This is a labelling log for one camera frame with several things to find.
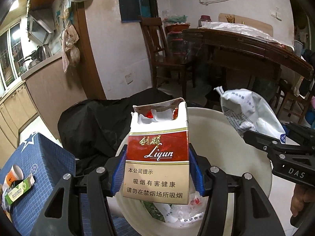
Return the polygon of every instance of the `gold stripe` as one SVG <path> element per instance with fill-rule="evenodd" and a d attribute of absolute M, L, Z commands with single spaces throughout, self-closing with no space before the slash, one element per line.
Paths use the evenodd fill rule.
<path fill-rule="evenodd" d="M 145 161 L 126 161 L 126 163 L 143 164 L 143 165 L 189 165 L 189 161 L 185 162 L 145 162 Z"/>
<path fill-rule="evenodd" d="M 155 134 L 166 134 L 166 133 L 181 132 L 181 131 L 188 131 L 188 128 L 186 127 L 186 128 L 180 128 L 180 129 L 151 131 L 151 132 L 130 132 L 129 135 L 155 135 Z"/>

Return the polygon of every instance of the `wooden chair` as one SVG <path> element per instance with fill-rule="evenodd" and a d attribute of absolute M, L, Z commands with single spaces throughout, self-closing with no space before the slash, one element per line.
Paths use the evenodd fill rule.
<path fill-rule="evenodd" d="M 280 79 L 279 91 L 276 94 L 277 99 L 276 99 L 275 109 L 277 109 L 280 97 L 283 97 L 283 100 L 282 100 L 280 109 L 277 113 L 277 117 L 279 117 L 279 115 L 281 114 L 282 111 L 285 111 L 288 113 L 289 117 L 291 116 L 291 114 L 299 117 L 300 119 L 299 119 L 298 124 L 301 124 L 303 118 L 305 117 L 305 114 L 308 111 L 308 108 L 310 106 L 310 103 L 311 103 L 311 100 L 312 100 L 312 97 L 314 94 L 315 94 L 315 84 L 314 84 L 313 88 L 311 90 L 309 90 L 309 92 L 305 98 L 302 98 L 301 96 L 296 97 L 293 93 L 292 85 L 289 83 L 286 83 L 283 79 Z M 292 102 L 290 110 L 284 108 L 288 101 Z M 293 112 L 293 108 L 294 108 L 295 103 L 297 103 L 300 106 L 300 108 L 302 109 L 302 114 L 298 114 L 298 113 Z"/>
<path fill-rule="evenodd" d="M 191 68 L 193 87 L 195 87 L 195 70 L 193 62 L 182 63 L 180 57 L 170 56 L 162 28 L 161 18 L 140 17 L 140 20 L 141 20 L 140 25 L 145 37 L 145 44 L 147 45 L 150 53 L 153 88 L 158 87 L 157 84 L 158 78 L 162 80 L 172 80 L 169 77 L 158 76 L 157 67 L 163 67 L 169 70 L 178 71 L 179 76 L 181 74 L 180 79 L 182 84 L 182 96 L 185 99 L 187 86 L 187 72 L 190 72 L 189 68 Z"/>

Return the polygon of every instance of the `red label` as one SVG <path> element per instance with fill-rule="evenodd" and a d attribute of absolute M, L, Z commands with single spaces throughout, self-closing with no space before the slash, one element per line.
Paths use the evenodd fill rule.
<path fill-rule="evenodd" d="M 128 137 L 127 160 L 188 161 L 188 155 L 188 131 Z"/>

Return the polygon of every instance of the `blue gripper pad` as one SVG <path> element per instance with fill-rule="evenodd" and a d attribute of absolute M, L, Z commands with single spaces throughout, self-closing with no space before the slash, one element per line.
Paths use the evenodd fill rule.
<path fill-rule="evenodd" d="M 120 187 L 122 185 L 123 177 L 125 174 L 125 165 L 126 165 L 126 155 L 127 155 L 127 145 L 121 150 L 123 155 L 117 165 L 116 170 L 112 176 L 111 180 L 111 193 L 114 196 L 117 192 L 119 192 Z"/>
<path fill-rule="evenodd" d="M 203 196 L 205 193 L 204 177 L 202 176 L 201 170 L 190 148 L 189 148 L 189 171 L 190 171 L 190 175 L 192 176 L 196 191 L 199 192 L 201 196 Z"/>

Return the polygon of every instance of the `screw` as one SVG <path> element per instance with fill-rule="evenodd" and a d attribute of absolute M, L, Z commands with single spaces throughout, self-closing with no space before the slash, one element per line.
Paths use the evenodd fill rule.
<path fill-rule="evenodd" d="M 71 174 L 69 174 L 69 173 L 64 174 L 62 178 L 65 179 L 65 180 L 68 180 L 68 179 L 71 178 Z"/>
<path fill-rule="evenodd" d="M 253 178 L 253 176 L 252 176 L 250 173 L 245 173 L 245 174 L 244 174 L 244 177 L 245 177 L 246 179 L 248 179 L 248 180 L 250 180 L 250 179 Z"/>
<path fill-rule="evenodd" d="M 103 173 L 105 171 L 105 168 L 104 167 L 98 167 L 97 169 L 96 169 L 96 172 L 97 173 Z"/>
<path fill-rule="evenodd" d="M 213 172 L 213 173 L 218 173 L 219 172 L 219 168 L 213 166 L 213 167 L 210 168 L 210 171 Z"/>

